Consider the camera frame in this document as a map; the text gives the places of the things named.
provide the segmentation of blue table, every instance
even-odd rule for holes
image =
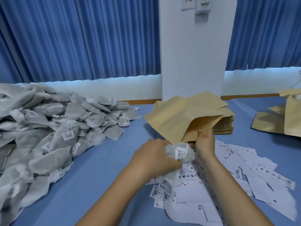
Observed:
[[[228,101],[236,114],[232,135],[217,135],[225,143],[255,148],[258,156],[267,157],[278,164],[276,171],[296,182],[291,194],[301,204],[301,141],[300,138],[265,133],[251,129],[257,111],[284,103],[281,97],[242,98]],[[139,114],[152,111],[153,105],[141,105]],[[27,207],[13,226],[71,226],[74,225],[93,203],[105,192],[119,172],[130,161],[133,152],[149,138],[160,138],[141,118],[124,128],[125,133],[117,140],[107,139],[74,159],[69,172],[51,186],[49,193]],[[188,225],[173,222],[163,209],[154,208],[149,197],[152,186],[143,186],[130,202],[121,225]],[[266,203],[252,198],[274,225],[301,224],[298,206],[297,223],[287,219]]]

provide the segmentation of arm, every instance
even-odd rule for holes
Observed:
[[[135,151],[130,163],[76,226],[117,225],[132,197],[147,181],[180,169],[182,163],[165,153],[167,144],[170,144],[167,140],[149,139]]]
[[[198,153],[197,160],[206,172],[228,224],[272,226],[270,220],[215,157],[213,130],[211,129],[207,134],[199,131],[195,145]]]

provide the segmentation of orange wooden trim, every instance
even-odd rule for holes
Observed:
[[[276,97],[278,93],[265,93],[265,94],[246,94],[246,95],[225,95],[221,96],[222,100],[231,100],[234,98],[261,98],[261,97]]]
[[[127,100],[122,102],[128,102],[130,105],[148,105],[154,104],[156,101],[162,101],[162,99]]]

